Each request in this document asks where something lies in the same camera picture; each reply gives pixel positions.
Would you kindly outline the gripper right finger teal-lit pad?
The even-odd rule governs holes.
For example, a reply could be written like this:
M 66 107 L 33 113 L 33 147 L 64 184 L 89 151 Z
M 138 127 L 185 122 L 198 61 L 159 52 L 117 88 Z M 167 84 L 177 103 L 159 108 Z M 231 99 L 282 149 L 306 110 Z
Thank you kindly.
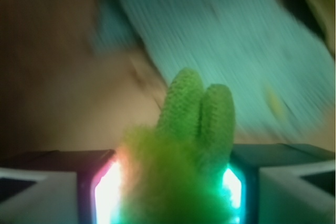
M 335 153 L 309 144 L 235 144 L 223 184 L 232 223 L 335 223 Z

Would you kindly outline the gripper left finger red-lit pad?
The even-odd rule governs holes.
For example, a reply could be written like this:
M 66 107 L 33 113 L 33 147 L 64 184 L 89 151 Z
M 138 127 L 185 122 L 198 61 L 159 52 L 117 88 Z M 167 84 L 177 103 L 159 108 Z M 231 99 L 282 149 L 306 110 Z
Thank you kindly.
M 26 152 L 1 160 L 1 223 L 118 223 L 114 150 Z

